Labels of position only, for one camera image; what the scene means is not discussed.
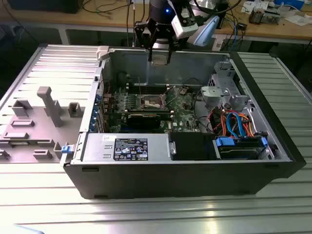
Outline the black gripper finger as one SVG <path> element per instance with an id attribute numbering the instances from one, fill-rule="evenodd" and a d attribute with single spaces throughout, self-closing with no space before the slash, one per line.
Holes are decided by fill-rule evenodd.
<path id="1" fill-rule="evenodd" d="M 149 50 L 148 61 L 152 61 L 153 45 L 156 42 L 156 22 L 136 22 L 134 27 L 136 38 L 142 48 Z"/>
<path id="2" fill-rule="evenodd" d="M 176 38 L 176 34 L 174 32 L 173 27 L 167 26 L 166 28 L 166 37 L 168 40 L 168 55 L 167 55 L 167 63 L 170 63 L 171 56 L 174 51 L 177 51 L 181 48 L 180 40 Z"/>

